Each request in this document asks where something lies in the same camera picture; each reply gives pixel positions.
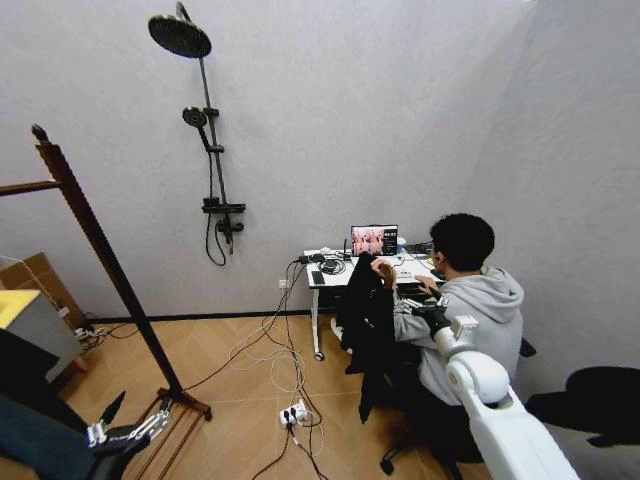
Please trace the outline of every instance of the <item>desk leg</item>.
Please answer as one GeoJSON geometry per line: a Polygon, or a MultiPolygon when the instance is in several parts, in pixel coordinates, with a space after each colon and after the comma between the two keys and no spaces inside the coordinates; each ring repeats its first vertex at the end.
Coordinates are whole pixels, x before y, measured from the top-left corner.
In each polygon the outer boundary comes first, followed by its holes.
{"type": "Polygon", "coordinates": [[[324,360],[324,355],[320,351],[318,338],[318,299],[320,298],[320,290],[313,290],[313,305],[311,306],[311,336],[313,338],[313,358],[318,361],[324,360]]]}

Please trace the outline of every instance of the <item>handheld shower head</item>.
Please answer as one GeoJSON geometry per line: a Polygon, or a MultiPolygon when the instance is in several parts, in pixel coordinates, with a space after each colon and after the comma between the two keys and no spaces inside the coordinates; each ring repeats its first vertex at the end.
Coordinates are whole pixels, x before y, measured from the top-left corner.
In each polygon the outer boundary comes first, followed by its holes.
{"type": "Polygon", "coordinates": [[[202,128],[207,124],[207,116],[196,107],[185,108],[182,111],[182,119],[192,127],[202,128]]]}
{"type": "Polygon", "coordinates": [[[191,23],[182,3],[176,5],[177,15],[156,15],[149,20],[149,33],[158,45],[176,55],[202,58],[211,53],[207,34],[191,23]]]}

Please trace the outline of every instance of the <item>white desk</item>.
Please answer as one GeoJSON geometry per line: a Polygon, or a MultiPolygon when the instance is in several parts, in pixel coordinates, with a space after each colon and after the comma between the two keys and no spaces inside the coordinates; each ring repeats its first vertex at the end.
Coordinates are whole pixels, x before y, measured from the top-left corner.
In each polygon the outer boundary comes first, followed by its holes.
{"type": "MultiPolygon", "coordinates": [[[[320,253],[320,250],[304,251],[305,255],[313,255],[314,253],[320,253]]],[[[396,266],[397,284],[417,285],[419,282],[414,278],[415,275],[423,275],[425,277],[431,277],[436,281],[440,281],[431,274],[433,266],[425,260],[418,260],[408,254],[400,254],[394,257],[383,258],[389,260],[389,263],[396,266]],[[400,275],[402,272],[406,272],[407,276],[400,275]]],[[[347,261],[346,270],[338,275],[328,275],[323,273],[323,285],[317,285],[313,281],[311,272],[318,271],[316,264],[309,263],[307,265],[307,281],[309,282],[309,288],[313,291],[313,301],[311,304],[311,336],[313,338],[313,352],[316,360],[324,360],[324,355],[320,351],[320,341],[318,338],[318,299],[320,298],[320,290],[324,288],[345,287],[347,283],[349,283],[349,279],[351,278],[351,274],[353,273],[353,269],[355,268],[355,263],[357,263],[357,261],[358,257],[354,257],[351,262],[347,261]]]]}

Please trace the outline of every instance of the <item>laptop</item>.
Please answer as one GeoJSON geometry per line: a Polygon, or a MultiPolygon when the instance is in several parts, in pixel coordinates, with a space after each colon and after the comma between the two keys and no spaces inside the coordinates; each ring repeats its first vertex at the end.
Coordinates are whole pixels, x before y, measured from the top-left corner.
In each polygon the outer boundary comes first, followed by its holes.
{"type": "Polygon", "coordinates": [[[391,257],[398,247],[397,225],[363,225],[351,227],[351,253],[357,257],[368,252],[376,257],[391,257]]]}

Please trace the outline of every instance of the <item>gray wall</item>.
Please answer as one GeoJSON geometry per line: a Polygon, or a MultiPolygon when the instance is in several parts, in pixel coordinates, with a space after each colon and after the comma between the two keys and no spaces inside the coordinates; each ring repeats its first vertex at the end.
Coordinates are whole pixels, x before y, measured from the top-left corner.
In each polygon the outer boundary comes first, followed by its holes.
{"type": "MultiPolygon", "coordinates": [[[[455,205],[513,68],[531,4],[516,1],[190,1],[207,59],[236,255],[204,254],[208,169],[181,119],[198,64],[147,19],[174,2],[18,2],[0,16],[0,182],[46,176],[40,123],[77,173],[151,314],[271,310],[304,248],[358,223],[425,238],[455,205]]],[[[124,314],[57,192],[0,202],[0,253],[43,250],[81,308],[124,314]]],[[[291,303],[306,308],[301,285],[291,303]]]]}
{"type": "MultiPolygon", "coordinates": [[[[464,196],[525,290],[524,398],[580,368],[640,368],[638,25],[634,1],[540,2],[464,196]]],[[[554,434],[582,478],[640,475],[638,447],[554,434]]]]}

